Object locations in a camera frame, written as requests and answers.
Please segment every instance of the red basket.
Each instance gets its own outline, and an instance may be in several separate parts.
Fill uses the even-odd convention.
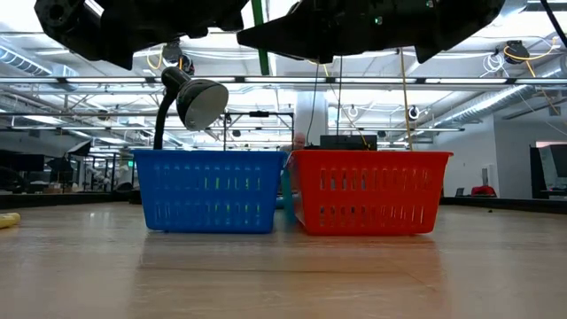
[[[450,152],[295,151],[293,207],[312,235],[410,235],[435,226]]]

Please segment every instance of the cable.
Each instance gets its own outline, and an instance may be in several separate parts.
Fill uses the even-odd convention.
[[[526,105],[528,105],[528,107],[530,108],[530,110],[532,110],[533,113],[536,113],[536,111],[533,109],[533,107],[524,99],[524,97],[522,97],[522,95],[520,94],[520,98],[522,98],[522,101],[524,101],[524,103]],[[567,133],[563,132],[561,129],[557,128],[556,126],[554,126],[553,124],[549,123],[548,121],[545,121],[546,124],[548,124],[549,127],[551,127],[552,129],[556,130],[557,132],[567,136]]]
[[[549,51],[547,51],[546,53],[543,53],[542,55],[539,55],[539,56],[537,56],[537,57],[534,57],[534,58],[521,58],[521,57],[517,57],[517,56],[511,55],[511,54],[508,53],[509,46],[506,46],[506,47],[504,48],[504,54],[506,54],[507,56],[509,56],[509,57],[511,57],[511,58],[515,58],[515,59],[521,60],[521,61],[534,61],[534,60],[536,60],[536,59],[545,58],[546,56],[548,56],[549,53],[551,53],[551,51],[554,50],[554,47],[553,47],[554,45],[555,45],[555,38],[553,38],[553,43],[551,44],[551,48],[549,48]]]
[[[338,106],[337,106],[337,136],[338,136],[338,124],[340,123],[340,98],[343,95],[343,57],[340,57],[340,72],[338,74],[338,78],[341,81],[338,83]]]
[[[315,116],[315,101],[317,99],[317,82],[319,80],[319,65],[315,70],[315,88],[313,91],[313,108],[311,109],[311,120],[309,121],[309,129],[307,130],[306,143],[309,145],[309,134],[311,133],[311,126],[313,125],[313,117]]]
[[[551,21],[553,28],[557,32],[557,35],[559,35],[559,37],[561,38],[563,45],[567,46],[567,36],[565,36],[565,33],[561,29],[561,25],[559,24],[557,18],[553,14],[553,11],[551,10],[551,7],[548,4],[548,0],[540,0],[540,1],[541,1],[541,5],[543,5],[543,9],[545,9],[546,13],[548,14],[549,20]]]
[[[533,76],[533,77],[537,77],[537,76],[535,75],[535,72],[533,71],[533,67],[532,67],[532,64],[530,63],[530,61],[525,61],[525,64],[528,66],[528,69],[530,70],[530,73],[532,74],[532,76]],[[541,90],[541,93],[543,93],[543,95],[546,97],[546,100],[548,101],[549,106],[551,106],[551,108],[553,109],[553,111],[555,112],[555,114],[557,114],[558,116],[561,116],[561,112],[559,112],[559,110],[557,110],[557,107],[555,107],[555,105],[554,105],[553,102],[551,101],[551,97],[549,97],[549,95],[546,93],[546,91],[545,91],[544,89],[540,89],[540,90]],[[554,127],[554,126],[551,125],[549,122],[546,121],[546,123],[547,123],[549,126],[551,126],[552,128],[555,128],[555,129],[559,130],[560,132],[562,132],[560,129]]]
[[[145,56],[146,61],[148,62],[148,66],[150,66],[152,69],[154,70],[159,70],[159,68],[161,67],[161,60],[163,59],[163,46],[161,47],[161,50],[159,51],[159,62],[158,62],[158,66],[155,66],[151,63],[150,61],[150,55]]]
[[[408,132],[408,143],[409,150],[414,150],[414,144],[411,140],[411,131],[409,129],[409,107],[408,107],[408,84],[406,81],[406,62],[404,61],[404,48],[400,48],[400,60],[401,60],[401,78],[404,87],[404,107],[406,109],[406,131]]]

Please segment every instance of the blue basket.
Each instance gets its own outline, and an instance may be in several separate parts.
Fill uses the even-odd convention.
[[[151,230],[269,233],[284,152],[134,151]]]

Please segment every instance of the ceiling pipe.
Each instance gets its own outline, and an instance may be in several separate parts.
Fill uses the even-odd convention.
[[[536,68],[536,75],[541,78],[564,78],[567,77],[567,56],[562,55],[545,65]],[[530,73],[523,74],[524,77],[532,76]],[[478,120],[488,114],[500,111],[508,106],[522,102],[522,97],[530,97],[537,92],[533,85],[515,85],[497,92],[488,92],[475,97],[454,108],[450,113],[423,124],[423,127],[446,127],[454,123],[467,123]]]
[[[30,58],[26,54],[23,54],[21,50],[12,48],[11,45],[6,42],[0,42],[0,62],[3,62],[8,66],[15,67],[32,76],[79,76],[79,74],[69,66],[52,64],[50,67],[47,67],[47,62],[42,61],[39,58]],[[66,91],[73,91],[77,89],[77,86],[73,84],[57,84],[57,86],[54,87],[59,89],[62,88]]]

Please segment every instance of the fluorescent light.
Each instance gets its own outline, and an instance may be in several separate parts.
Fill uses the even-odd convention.
[[[342,131],[358,131],[358,130],[362,130],[362,131],[379,131],[382,130],[384,132],[405,132],[406,129],[405,128],[338,128],[339,130]]]
[[[144,69],[144,73],[151,74],[152,76],[156,76],[156,74],[150,69]]]
[[[464,128],[418,128],[421,132],[461,132]]]
[[[427,84],[502,84],[508,79],[426,79]]]
[[[8,127],[11,129],[29,129],[29,130],[56,130],[56,127]]]
[[[57,83],[56,78],[52,77],[18,77],[0,78],[0,83]]]
[[[99,137],[99,140],[103,141],[103,142],[107,142],[110,144],[127,144],[128,142],[119,139],[119,138],[113,138],[113,137]]]
[[[408,145],[408,143],[405,142],[377,142],[377,145],[384,145],[384,146],[390,146],[390,145]]]
[[[105,130],[105,127],[63,127],[61,129],[68,130]]]
[[[69,83],[145,83],[145,78],[141,77],[71,77],[66,80]]]
[[[215,82],[219,82],[219,83],[233,83],[234,82],[233,77],[192,78],[192,80],[209,80],[209,81],[215,81]]]
[[[403,83],[401,78],[342,78],[337,82],[343,83]],[[415,83],[416,79],[406,79],[406,83]]]
[[[567,84],[567,79],[517,79],[516,84]]]
[[[38,121],[41,123],[45,123],[45,124],[53,124],[53,125],[57,125],[57,124],[61,124],[61,123],[65,123],[62,120],[58,120],[49,116],[41,116],[41,115],[29,115],[29,116],[24,116],[24,118],[28,119],[28,120],[32,120],[32,121]]]
[[[46,50],[46,51],[39,51],[35,52],[36,55],[39,56],[50,56],[50,55],[59,55],[59,54],[67,54],[71,53],[69,50]]]
[[[77,136],[81,136],[81,137],[92,138],[92,136],[90,136],[89,134],[85,134],[85,133],[82,133],[82,132],[79,132],[79,131],[75,131],[75,130],[72,130],[71,133],[73,133],[73,134],[75,134],[75,135],[77,135]]]
[[[323,78],[318,78],[317,81],[321,82]],[[276,77],[276,76],[264,76],[264,77],[246,77],[245,82],[260,82],[260,83],[290,83],[290,82],[300,82],[300,83],[315,83],[315,78],[300,78],[300,77]]]

